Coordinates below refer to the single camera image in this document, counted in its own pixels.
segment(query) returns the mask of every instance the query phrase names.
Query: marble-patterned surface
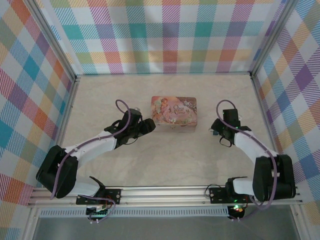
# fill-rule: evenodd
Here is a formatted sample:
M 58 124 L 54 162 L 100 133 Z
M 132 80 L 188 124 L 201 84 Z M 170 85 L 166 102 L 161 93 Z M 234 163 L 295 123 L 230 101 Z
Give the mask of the marble-patterned surface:
M 152 96 L 197 98 L 194 133 L 153 132 L 88 162 L 79 176 L 94 176 L 107 186 L 187 186 L 224 184 L 228 178 L 252 176 L 254 166 L 237 147 L 219 144 L 208 129 L 222 99 L 236 104 L 241 123 L 268 147 L 271 143 L 248 75 L 101 75 L 80 80 L 63 146 L 89 139 L 123 114 L 115 106 L 124 100 L 151 115 Z M 222 109 L 229 109 L 227 103 Z

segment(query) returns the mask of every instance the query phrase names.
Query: aluminum frame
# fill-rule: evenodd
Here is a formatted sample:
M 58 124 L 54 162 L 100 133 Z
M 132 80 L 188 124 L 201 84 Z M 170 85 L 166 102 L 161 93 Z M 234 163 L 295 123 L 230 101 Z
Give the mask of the aluminum frame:
M 263 66 L 265 60 L 268 57 L 268 54 L 270 53 L 271 49 L 273 48 L 274 44 L 276 43 L 279 35 L 281 34 L 282 30 L 284 29 L 289 17 L 291 16 L 291 13 L 295 9 L 298 2 L 299 2 L 299 0 L 287 0 L 281 15 L 275 24 L 275 27 L 271 31 L 260 55 L 258 56 L 254 66 L 252 68 L 251 77 L 253 79 L 257 77 L 259 70 Z
M 273 148 L 272 150 L 277 152 L 278 150 L 277 150 L 276 141 L 274 140 L 274 138 L 272 136 L 271 126 L 270 126 L 269 122 L 267 121 L 267 119 L 268 119 L 267 113 L 264 111 L 261 96 L 258 93 L 258 88 L 257 88 L 257 86 L 255 84 L 255 81 L 254 81 L 254 79 L 252 77 L 251 77 L 251 83 L 252 83 L 252 87 L 253 87 L 253 91 L 254 91 L 256 100 L 257 100 L 258 105 L 259 105 L 259 109 L 260 109 L 260 113 L 262 115 L 264 126 L 265 126 L 265 128 L 267 130 L 269 140 L 270 140 L 270 142 L 272 144 L 272 148 Z
M 121 202 L 117 205 L 117 209 L 126 208 L 145 208 L 145 207 L 165 207 L 165 208 L 194 208 L 212 206 L 233 206 L 233 203 L 211 204 L 210 199 L 205 196 L 207 186 L 113 186 L 108 189 L 122 189 Z M 50 200 L 51 192 L 45 188 L 35 188 L 29 201 L 30 215 L 26 229 L 23 233 L 23 240 L 31 240 L 35 234 L 37 222 L 40 218 L 43 208 L 63 209 L 63 208 L 79 208 L 83 209 L 83 205 L 76 205 L 76 194 L 68 195 L 64 198 L 54 198 Z M 299 209 L 303 204 L 299 189 L 296 189 L 296 197 L 290 199 L 275 200 L 272 205 L 290 205 L 293 209 Z M 303 221 L 298 221 L 300 224 L 298 229 L 303 228 Z M 299 230 L 299 234 L 305 234 L 306 231 Z
M 291 205 L 290 207 L 300 238 L 302 240 L 317 239 L 317 236 L 314 236 L 311 230 L 311 224 L 308 220 L 305 206 Z
M 65 55 L 65 52 L 61 48 L 54 32 L 52 31 L 50 25 L 48 24 L 38 4 L 36 3 L 35 0 L 23 0 L 23 2 L 31 12 L 31 15 L 35 19 L 38 26 L 40 27 L 41 32 L 45 36 L 46 40 L 48 41 L 49 45 L 51 46 L 58 60 L 60 61 L 66 74 L 68 75 L 69 78 L 75 81 L 77 78 L 76 72 L 74 71 L 71 64 L 69 63 L 68 58 Z
M 61 127 L 59 128 L 58 133 L 57 133 L 57 137 L 56 137 L 56 144 L 58 144 L 58 145 L 62 145 L 64 142 L 64 139 L 65 139 L 65 134 L 66 134 L 67 125 L 68 125 L 68 122 L 70 119 L 71 110 L 74 106 L 76 94 L 77 94 L 78 87 L 79 87 L 79 80 L 80 79 L 77 78 L 71 85 L 70 96 L 69 96 L 68 102 L 66 104 Z

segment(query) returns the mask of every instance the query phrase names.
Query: plaid wallpaper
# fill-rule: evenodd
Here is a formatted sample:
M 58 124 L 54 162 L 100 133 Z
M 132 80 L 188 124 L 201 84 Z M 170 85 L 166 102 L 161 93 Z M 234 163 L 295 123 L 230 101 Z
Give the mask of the plaid wallpaper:
M 72 81 L 23 0 L 0 6 L 0 240 L 15 240 Z
M 300 0 L 255 80 L 278 150 L 291 156 L 320 236 L 320 1 Z
M 37 2 L 79 74 L 248 72 L 282 8 L 273 9 L 284 5 L 284 0 Z

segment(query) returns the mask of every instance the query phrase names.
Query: black plastic housing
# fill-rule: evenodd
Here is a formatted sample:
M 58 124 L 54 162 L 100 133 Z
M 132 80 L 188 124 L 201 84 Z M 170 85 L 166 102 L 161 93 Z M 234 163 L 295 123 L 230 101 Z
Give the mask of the black plastic housing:
M 130 114 L 131 119 L 128 127 L 123 132 L 114 136 L 114 138 L 117 139 L 115 148 L 127 144 L 129 139 L 137 139 L 148 133 L 151 133 L 156 128 L 155 122 L 151 118 L 142 120 L 141 112 L 138 110 L 130 108 Z M 104 131 L 111 134 L 118 132 L 126 126 L 128 117 L 129 112 L 126 111 L 122 120 L 114 122 L 111 126 L 106 127 Z
M 223 121 L 240 130 L 251 131 L 249 127 L 241 126 L 241 122 L 239 121 L 238 110 L 235 108 L 223 110 Z M 211 125 L 211 129 L 213 131 L 218 132 L 218 134 L 221 136 L 221 139 L 223 138 L 228 140 L 230 142 L 230 147 L 231 145 L 235 144 L 235 134 L 238 131 L 226 126 L 219 118 L 217 118 L 213 122 L 213 124 Z
M 294 198 L 296 184 L 291 158 L 288 155 L 278 155 L 274 159 L 279 173 L 274 199 Z M 267 201 L 271 197 L 274 183 L 272 170 L 273 164 L 270 157 L 262 156 L 255 160 L 252 186 L 254 195 L 261 202 Z
M 51 193 L 54 188 L 58 164 L 61 163 L 62 159 L 66 155 L 67 153 L 65 152 L 64 148 L 61 148 L 58 145 L 51 147 L 36 174 L 35 178 Z M 59 175 L 55 194 L 57 199 L 65 197 L 74 188 L 76 183 L 77 169 L 77 157 L 69 156 L 65 160 Z

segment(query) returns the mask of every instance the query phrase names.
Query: checkered wall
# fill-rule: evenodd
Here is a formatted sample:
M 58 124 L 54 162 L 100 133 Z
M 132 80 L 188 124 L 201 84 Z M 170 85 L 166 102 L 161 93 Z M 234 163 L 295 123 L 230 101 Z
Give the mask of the checkered wall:
M 37 2 L 79 74 L 147 74 L 248 72 L 281 0 Z
M 255 80 L 320 236 L 320 0 L 300 0 Z
M 0 240 L 15 240 L 72 81 L 23 0 L 0 6 Z

